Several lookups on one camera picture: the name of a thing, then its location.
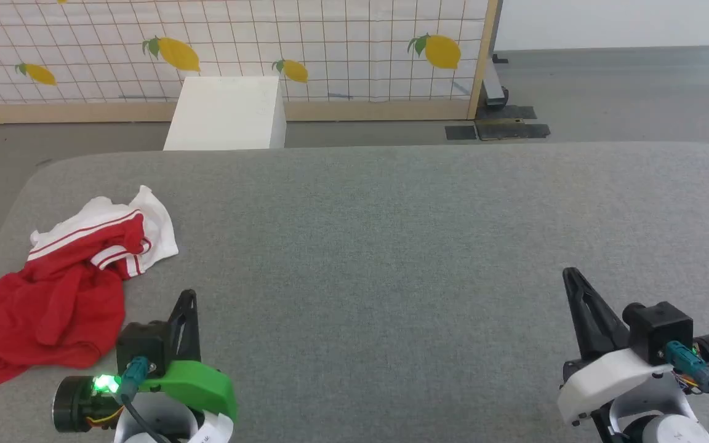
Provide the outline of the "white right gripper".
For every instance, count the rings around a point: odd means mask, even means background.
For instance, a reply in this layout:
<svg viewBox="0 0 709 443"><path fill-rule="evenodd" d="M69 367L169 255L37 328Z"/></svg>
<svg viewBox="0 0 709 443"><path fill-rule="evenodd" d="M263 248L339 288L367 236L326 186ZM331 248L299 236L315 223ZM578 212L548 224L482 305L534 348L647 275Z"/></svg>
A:
<svg viewBox="0 0 709 443"><path fill-rule="evenodd" d="M709 335L662 345L661 363L652 365L624 349L627 327L579 269L563 269L563 281L580 358L595 361L561 385L562 419L572 426L618 426L627 418L632 426L700 426L687 396L709 394Z"/></svg>

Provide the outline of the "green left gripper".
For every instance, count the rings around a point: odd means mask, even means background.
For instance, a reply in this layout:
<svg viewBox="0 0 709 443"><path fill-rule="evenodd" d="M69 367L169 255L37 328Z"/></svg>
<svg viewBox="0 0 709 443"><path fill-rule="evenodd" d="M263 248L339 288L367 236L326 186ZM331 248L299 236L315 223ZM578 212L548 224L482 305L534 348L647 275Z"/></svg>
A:
<svg viewBox="0 0 709 443"><path fill-rule="evenodd" d="M236 420L233 382L201 362L194 290L180 292L168 323L169 356L173 362L163 376L156 375L154 364L132 360L118 375L65 377L53 400L56 431L195 433L205 421L219 414ZM185 348L188 360L176 360L185 359Z"/></svg>

